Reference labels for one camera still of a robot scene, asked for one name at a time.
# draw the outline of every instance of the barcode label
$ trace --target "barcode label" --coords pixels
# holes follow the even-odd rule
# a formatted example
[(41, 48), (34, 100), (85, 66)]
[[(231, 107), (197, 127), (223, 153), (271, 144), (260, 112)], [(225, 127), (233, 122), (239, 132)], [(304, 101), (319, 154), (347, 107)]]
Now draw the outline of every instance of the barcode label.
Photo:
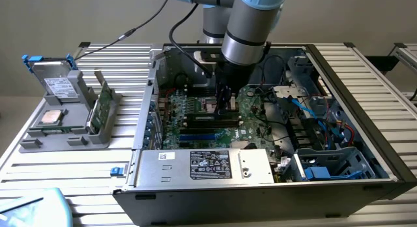
[(58, 99), (76, 98), (77, 93), (73, 90), (68, 78), (45, 78), (46, 85)]

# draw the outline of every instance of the robotic arm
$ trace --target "robotic arm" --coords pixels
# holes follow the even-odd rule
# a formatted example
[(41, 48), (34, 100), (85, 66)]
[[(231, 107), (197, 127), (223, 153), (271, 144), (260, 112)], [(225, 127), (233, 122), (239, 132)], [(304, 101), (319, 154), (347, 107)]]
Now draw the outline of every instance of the robotic arm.
[[(231, 7), (224, 41), (221, 45), (221, 61), (216, 63), (216, 114), (227, 109), (227, 102), (237, 95), (247, 84), (256, 63), (260, 61), (264, 42), (271, 28), (277, 22), (284, 0), (181, 0), (188, 3)], [(204, 21), (205, 37), (221, 36), (220, 28), (211, 33), (205, 26), (212, 22)]]

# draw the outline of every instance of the green circuit board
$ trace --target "green circuit board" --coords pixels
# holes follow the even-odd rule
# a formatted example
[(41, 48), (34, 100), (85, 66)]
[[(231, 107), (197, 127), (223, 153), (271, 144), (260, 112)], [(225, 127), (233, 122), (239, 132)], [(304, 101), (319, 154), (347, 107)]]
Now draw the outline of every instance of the green circuit board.
[[(272, 142), (267, 142), (256, 134), (256, 128), (261, 127), (261, 121), (259, 121), (249, 108), (255, 97), (248, 97), (247, 92), (253, 91), (248, 87), (240, 89), (240, 93), (236, 98), (239, 105), (239, 113), (241, 116), (243, 124), (239, 128), (219, 128), (215, 130), (215, 140), (188, 141), (189, 145), (185, 148), (231, 148), (232, 142), (248, 141), (256, 145), (256, 148), (264, 148), (267, 150), (273, 149)], [(183, 92), (174, 91), (169, 96), (169, 106), (164, 112), (169, 112), (169, 118), (166, 114), (162, 119), (164, 138), (162, 149), (179, 149), (180, 147), (180, 130), (185, 129), (183, 126), (183, 117), (191, 111), (204, 113), (204, 104), (207, 101), (215, 101), (213, 97), (187, 97)]]

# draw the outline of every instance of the warning label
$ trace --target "warning label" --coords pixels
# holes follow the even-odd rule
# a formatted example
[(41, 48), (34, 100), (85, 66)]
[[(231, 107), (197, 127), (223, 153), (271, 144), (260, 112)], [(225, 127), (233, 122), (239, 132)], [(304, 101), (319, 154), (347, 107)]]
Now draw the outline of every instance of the warning label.
[(76, 98), (77, 93), (73, 90), (68, 78), (44, 78), (46, 85), (58, 99)]
[(191, 151), (189, 177), (192, 180), (232, 177), (228, 151)]

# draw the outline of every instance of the gray wall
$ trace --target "gray wall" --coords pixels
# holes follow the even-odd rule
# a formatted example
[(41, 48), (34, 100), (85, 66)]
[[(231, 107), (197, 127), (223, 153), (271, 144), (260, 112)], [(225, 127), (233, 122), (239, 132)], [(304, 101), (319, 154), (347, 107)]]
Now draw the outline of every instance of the gray wall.
[[(161, 0), (0, 0), (0, 95), (41, 95), (22, 54), (60, 57), (80, 41), (109, 42), (156, 11)], [(392, 42), (417, 42), (417, 0), (285, 0), (273, 42), (351, 41), (366, 54), (386, 54)], [(170, 0), (160, 16), (126, 39), (166, 42), (168, 29), (191, 5)], [(176, 31), (195, 42), (201, 9)]]

